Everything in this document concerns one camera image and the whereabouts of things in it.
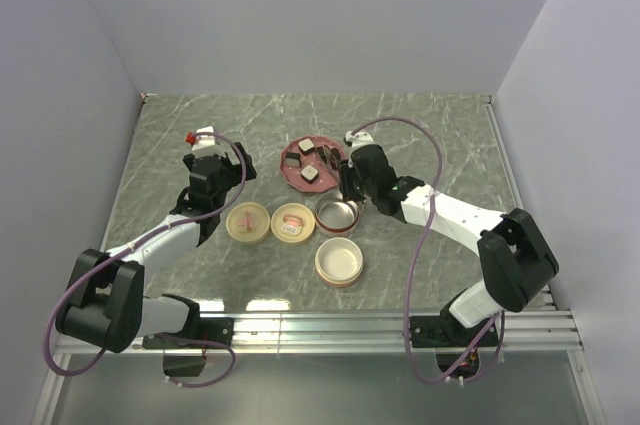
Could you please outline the metal tongs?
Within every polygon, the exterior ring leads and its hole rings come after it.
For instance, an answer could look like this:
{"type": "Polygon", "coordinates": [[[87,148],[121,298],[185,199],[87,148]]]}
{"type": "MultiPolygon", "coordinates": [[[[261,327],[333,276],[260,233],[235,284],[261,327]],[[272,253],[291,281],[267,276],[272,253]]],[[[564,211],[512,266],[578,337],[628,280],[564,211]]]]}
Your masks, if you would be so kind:
{"type": "Polygon", "coordinates": [[[315,147],[318,169],[322,178],[331,178],[336,183],[341,181],[343,168],[349,164],[348,157],[338,147],[328,144],[315,147]]]}

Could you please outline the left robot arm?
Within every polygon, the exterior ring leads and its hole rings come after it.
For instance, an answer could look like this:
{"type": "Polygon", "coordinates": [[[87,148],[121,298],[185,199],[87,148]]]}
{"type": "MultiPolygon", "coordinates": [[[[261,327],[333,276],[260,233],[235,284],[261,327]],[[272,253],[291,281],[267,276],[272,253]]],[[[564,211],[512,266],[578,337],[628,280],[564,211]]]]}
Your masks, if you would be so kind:
{"type": "Polygon", "coordinates": [[[183,157],[189,184],[151,231],[110,251],[87,249],[78,256],[51,321],[57,332],[115,353],[140,335],[148,279],[206,242],[235,200],[227,194],[239,194],[257,177],[243,145],[230,146],[237,164],[215,151],[183,157]]]}

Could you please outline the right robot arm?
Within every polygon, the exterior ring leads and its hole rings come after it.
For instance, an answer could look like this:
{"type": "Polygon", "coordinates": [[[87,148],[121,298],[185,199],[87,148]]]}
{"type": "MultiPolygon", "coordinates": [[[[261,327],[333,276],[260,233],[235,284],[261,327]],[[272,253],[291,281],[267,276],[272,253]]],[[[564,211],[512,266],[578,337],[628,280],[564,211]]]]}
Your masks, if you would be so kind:
{"type": "Polygon", "coordinates": [[[445,306],[440,322],[442,336],[452,344],[465,343],[477,325],[497,313],[525,309],[559,271],[535,220],[523,209],[484,209],[415,177],[398,176],[376,143],[351,143],[339,172],[346,199],[368,200],[379,213],[428,227],[478,257],[482,279],[445,306]]]}

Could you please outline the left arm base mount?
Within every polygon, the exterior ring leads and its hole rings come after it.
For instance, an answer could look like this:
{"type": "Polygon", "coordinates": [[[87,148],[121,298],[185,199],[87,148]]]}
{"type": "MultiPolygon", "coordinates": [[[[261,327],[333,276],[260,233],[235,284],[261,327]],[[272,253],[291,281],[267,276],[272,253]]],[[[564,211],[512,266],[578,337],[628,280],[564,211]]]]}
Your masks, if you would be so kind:
{"type": "Polygon", "coordinates": [[[173,350],[210,348],[211,343],[231,346],[235,320],[231,317],[201,317],[195,327],[162,336],[145,337],[144,349],[173,350]]]}

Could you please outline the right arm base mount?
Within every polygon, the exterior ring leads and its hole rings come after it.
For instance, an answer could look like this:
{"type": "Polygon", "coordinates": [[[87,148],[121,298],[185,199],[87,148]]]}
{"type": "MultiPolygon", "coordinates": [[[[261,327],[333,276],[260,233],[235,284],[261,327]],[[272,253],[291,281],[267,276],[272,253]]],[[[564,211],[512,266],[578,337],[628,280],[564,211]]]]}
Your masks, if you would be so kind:
{"type": "Polygon", "coordinates": [[[422,315],[409,317],[410,343],[414,349],[466,348],[490,323],[487,318],[472,328],[465,328],[449,316],[422,315]]]}

